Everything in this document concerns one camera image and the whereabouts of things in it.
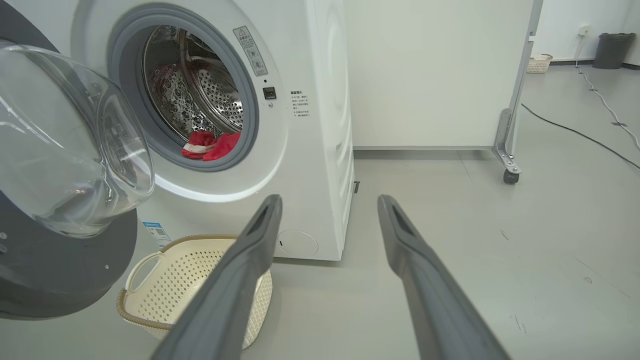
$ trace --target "red and white cloth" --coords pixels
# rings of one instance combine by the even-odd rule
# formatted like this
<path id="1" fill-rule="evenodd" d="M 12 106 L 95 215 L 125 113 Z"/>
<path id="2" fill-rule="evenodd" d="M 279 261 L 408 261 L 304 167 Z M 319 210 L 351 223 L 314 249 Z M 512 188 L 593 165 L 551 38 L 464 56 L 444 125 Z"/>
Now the red and white cloth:
<path id="1" fill-rule="evenodd" d="M 202 158 L 202 161 L 218 160 L 234 149 L 240 139 L 240 133 L 222 134 L 216 145 Z"/>
<path id="2" fill-rule="evenodd" d="M 225 133 L 216 140 L 209 131 L 194 131 L 189 137 L 189 142 L 182 148 L 182 155 L 202 161 L 217 160 L 230 153 L 239 139 L 240 133 Z"/>
<path id="3" fill-rule="evenodd" d="M 216 137 L 209 131 L 194 131 L 182 148 L 182 155 L 189 159 L 202 159 L 216 145 Z"/>

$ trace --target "power outlet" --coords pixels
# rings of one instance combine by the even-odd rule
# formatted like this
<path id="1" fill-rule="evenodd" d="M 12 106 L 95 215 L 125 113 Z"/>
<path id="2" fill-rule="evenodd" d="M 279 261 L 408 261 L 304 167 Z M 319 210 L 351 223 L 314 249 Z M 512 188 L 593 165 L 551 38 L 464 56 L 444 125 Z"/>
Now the power outlet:
<path id="1" fill-rule="evenodd" d="M 581 27 L 578 28 L 578 35 L 580 36 L 586 36 L 588 33 L 591 32 L 591 26 L 590 25 L 582 25 Z"/>

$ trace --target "washing machine door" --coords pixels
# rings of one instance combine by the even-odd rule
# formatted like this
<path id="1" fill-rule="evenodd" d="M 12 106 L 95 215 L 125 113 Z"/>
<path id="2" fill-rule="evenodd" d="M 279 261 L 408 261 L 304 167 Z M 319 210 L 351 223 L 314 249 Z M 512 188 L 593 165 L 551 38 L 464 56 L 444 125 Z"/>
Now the washing machine door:
<path id="1" fill-rule="evenodd" d="M 120 89 L 0 1 L 0 315 L 62 316 L 103 296 L 153 188 Z"/>

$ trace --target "laundry basket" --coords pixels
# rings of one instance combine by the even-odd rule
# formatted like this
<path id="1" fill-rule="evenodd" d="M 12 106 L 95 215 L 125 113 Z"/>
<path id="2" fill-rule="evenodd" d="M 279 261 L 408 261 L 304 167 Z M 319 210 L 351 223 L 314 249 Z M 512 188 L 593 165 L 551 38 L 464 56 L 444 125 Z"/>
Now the laundry basket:
<path id="1" fill-rule="evenodd" d="M 528 74 L 543 74 L 549 69 L 551 59 L 554 58 L 549 54 L 538 54 L 529 58 L 529 66 L 527 66 Z"/>
<path id="2" fill-rule="evenodd" d="M 118 314 L 163 339 L 235 240 L 236 237 L 229 235 L 188 236 L 143 258 L 131 270 L 125 288 L 118 294 Z M 140 268 L 156 258 L 158 262 L 151 272 L 140 285 L 132 288 Z M 267 270 L 255 285 L 243 349 L 251 345 L 260 332 L 272 289 L 271 273 Z"/>

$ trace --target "qr code label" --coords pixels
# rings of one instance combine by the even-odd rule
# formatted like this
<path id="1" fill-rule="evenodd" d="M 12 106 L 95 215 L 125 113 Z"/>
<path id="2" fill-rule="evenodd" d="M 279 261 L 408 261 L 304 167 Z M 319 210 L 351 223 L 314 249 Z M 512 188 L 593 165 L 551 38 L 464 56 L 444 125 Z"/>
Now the qr code label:
<path id="1" fill-rule="evenodd" d="M 171 238 L 166 234 L 159 222 L 143 222 L 151 236 L 160 247 L 165 247 L 171 243 Z"/>

